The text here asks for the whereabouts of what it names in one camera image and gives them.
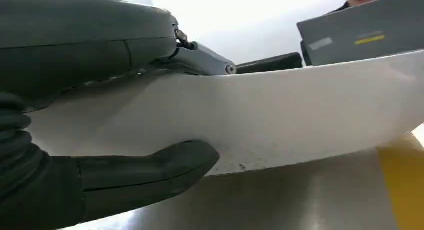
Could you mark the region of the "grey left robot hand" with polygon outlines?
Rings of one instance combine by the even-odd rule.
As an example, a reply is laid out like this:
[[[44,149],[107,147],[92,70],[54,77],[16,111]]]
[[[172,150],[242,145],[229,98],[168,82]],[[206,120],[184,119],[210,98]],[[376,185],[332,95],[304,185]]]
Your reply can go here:
[[[202,140],[148,156],[52,156],[29,113],[96,83],[158,69],[226,75],[166,9],[123,0],[0,0],[0,227],[58,229],[180,195],[218,162]]]

